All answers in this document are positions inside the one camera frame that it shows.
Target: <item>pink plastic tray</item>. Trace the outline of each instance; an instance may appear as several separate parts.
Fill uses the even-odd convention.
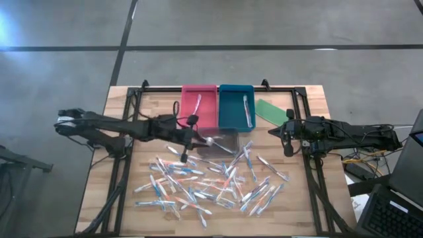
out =
[[[197,126],[199,128],[217,127],[216,85],[183,85],[180,117],[189,116],[194,112],[199,94],[201,94],[201,101],[196,113],[199,117]],[[180,121],[181,124],[186,125],[185,122],[186,120]]]

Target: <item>laptop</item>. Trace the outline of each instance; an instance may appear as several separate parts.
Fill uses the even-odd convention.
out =
[[[387,186],[374,186],[356,231],[376,237],[423,238],[423,110]]]

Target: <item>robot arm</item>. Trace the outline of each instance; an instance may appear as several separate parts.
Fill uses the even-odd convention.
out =
[[[293,119],[293,111],[287,110],[289,120],[269,133],[281,138],[285,156],[291,157],[291,141],[308,141],[306,152],[324,157],[333,149],[374,147],[394,151],[402,147],[391,125],[354,126],[347,122],[328,120],[321,116],[309,116],[306,120]]]
[[[60,110],[58,122],[54,125],[56,132],[63,136],[81,136],[88,140],[91,147],[102,145],[109,154],[114,157],[122,157],[125,154],[126,139],[122,136],[112,137],[101,130],[120,132],[129,135],[139,141],[151,141],[161,139],[183,145],[185,149],[207,146],[203,143],[192,143],[192,138],[205,142],[193,129],[198,117],[191,115],[188,121],[191,128],[176,128],[176,117],[172,114],[159,115],[147,120],[128,122],[107,116],[98,115],[94,112],[85,112],[82,109]]]

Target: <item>computer monitor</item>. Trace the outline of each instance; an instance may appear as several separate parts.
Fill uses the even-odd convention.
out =
[[[423,206],[423,109],[418,113],[410,137],[389,179],[389,186]]]
[[[419,143],[423,147],[423,130],[411,132],[410,137],[413,138],[417,143]]]

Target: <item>floor tile line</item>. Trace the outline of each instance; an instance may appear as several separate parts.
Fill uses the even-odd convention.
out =
[[[414,0],[414,3],[416,3],[416,6],[417,6],[418,10],[423,15],[423,4],[422,4],[422,2],[420,0]]]
[[[0,46],[0,52],[110,52],[119,49],[119,46]]]
[[[127,46],[127,52],[248,51],[248,50],[418,50],[423,44],[349,44],[349,45],[187,45]]]
[[[116,86],[118,83],[119,72],[122,66],[122,62],[124,60],[124,54],[126,49],[126,44],[128,43],[128,38],[131,32],[131,26],[135,15],[135,10],[137,8],[138,0],[132,0],[130,11],[128,13],[128,17],[126,19],[125,30],[122,35],[122,40],[120,42],[120,47],[118,51],[118,55],[116,56],[116,62],[113,67],[112,77],[110,79],[110,86]]]

